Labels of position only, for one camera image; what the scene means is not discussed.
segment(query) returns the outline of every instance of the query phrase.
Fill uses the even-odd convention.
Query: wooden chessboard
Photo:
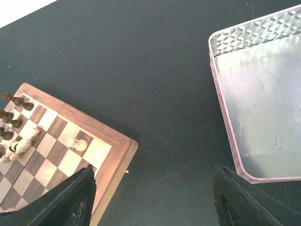
[[[14,96],[34,103],[34,109],[27,111],[10,101],[5,111],[14,113],[14,119],[22,119],[23,124],[18,129],[4,123],[1,127],[14,132],[17,141],[30,127],[40,133],[17,161],[0,163],[0,211],[28,205],[92,164],[97,189],[90,225],[97,225],[138,148],[137,142],[27,83]],[[87,149],[69,148],[69,138],[86,140]],[[0,151],[5,153],[6,148],[8,141],[0,139]]]

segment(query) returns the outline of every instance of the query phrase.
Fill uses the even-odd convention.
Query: black tabletop
[[[300,3],[58,0],[0,29],[0,90],[28,82],[139,142],[101,225],[216,226],[214,166],[234,163],[208,38]],[[300,182],[258,186],[301,211]]]

